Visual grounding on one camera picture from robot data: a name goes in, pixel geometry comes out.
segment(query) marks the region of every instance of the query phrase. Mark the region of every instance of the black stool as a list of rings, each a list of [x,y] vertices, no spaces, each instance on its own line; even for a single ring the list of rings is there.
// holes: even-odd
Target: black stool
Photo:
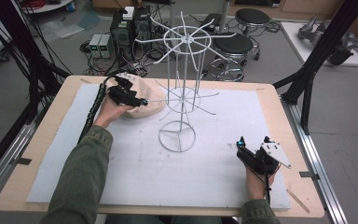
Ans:
[[[234,33],[222,33],[219,35],[233,35]],[[232,37],[222,37],[213,39],[214,49],[225,56],[227,60],[216,56],[214,61],[208,66],[207,73],[213,76],[213,81],[240,81],[243,79],[243,67],[246,65],[249,52],[253,47],[253,42],[249,37],[235,34]],[[243,58],[241,63],[234,59]]]
[[[249,34],[252,32],[252,30],[263,27],[269,22],[269,16],[266,13],[257,9],[243,8],[235,13],[235,20],[239,24],[242,24],[246,27],[243,31],[243,34],[249,37]],[[258,60],[258,58],[260,57],[260,44],[254,38],[250,38],[256,43],[253,51],[257,50],[255,60]]]

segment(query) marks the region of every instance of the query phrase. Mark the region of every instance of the person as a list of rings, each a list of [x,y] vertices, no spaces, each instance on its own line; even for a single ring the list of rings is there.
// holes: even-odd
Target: person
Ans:
[[[62,168],[48,212],[40,220],[41,224],[93,224],[95,222],[107,174],[109,151],[113,142],[112,134],[105,128],[132,108],[127,105],[116,105],[109,97],[103,99],[97,119],[71,151]],[[248,168],[246,168],[246,176],[246,189],[250,201],[243,206],[242,223],[280,223],[264,199],[264,182]],[[273,179],[274,175],[269,178],[270,184]],[[129,223],[129,217],[131,216],[126,217],[125,223]],[[174,217],[172,223],[220,223],[220,218]]]

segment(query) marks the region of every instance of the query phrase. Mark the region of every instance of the beige cloth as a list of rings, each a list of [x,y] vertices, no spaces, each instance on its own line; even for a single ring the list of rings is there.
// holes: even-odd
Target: beige cloth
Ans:
[[[157,114],[161,111],[166,105],[165,93],[162,89],[157,84],[153,85],[136,75],[129,74],[129,76],[134,78],[134,80],[130,80],[130,82],[133,84],[131,90],[136,91],[136,98],[144,98],[146,100],[152,100],[153,102],[149,102],[148,105],[137,106],[124,113],[124,116],[131,118],[144,118]],[[117,85],[117,83],[114,78],[110,78],[107,82],[107,86],[110,87],[113,85]]]

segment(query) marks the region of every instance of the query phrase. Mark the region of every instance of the wooden table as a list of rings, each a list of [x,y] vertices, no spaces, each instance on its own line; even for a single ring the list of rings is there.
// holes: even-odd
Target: wooden table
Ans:
[[[34,183],[39,165],[50,143],[72,104],[77,90],[84,83],[101,83],[104,77],[68,77],[62,85],[48,113],[42,120],[22,157],[32,160],[29,165],[18,164],[0,193],[0,211],[47,211],[47,203],[27,203],[26,198]],[[155,83],[155,79],[146,79]],[[283,111],[278,93],[272,85],[258,83],[232,83],[201,81],[203,89],[226,89],[256,91],[261,104],[270,138],[282,144],[292,169],[282,168],[285,185],[292,204],[288,211],[276,211],[279,217],[322,217],[324,210],[318,193],[310,178],[302,178],[299,172],[308,171],[301,155],[289,121]],[[241,216],[240,208],[194,208],[160,206],[117,206],[101,205],[99,213],[199,215],[199,216]]]

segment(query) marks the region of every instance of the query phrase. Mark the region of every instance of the green jacket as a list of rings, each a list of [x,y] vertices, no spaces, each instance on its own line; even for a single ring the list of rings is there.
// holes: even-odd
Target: green jacket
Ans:
[[[51,198],[46,223],[93,224],[103,194],[109,151],[113,137],[99,126],[92,126],[72,150]],[[243,206],[242,223],[279,223],[266,200]]]

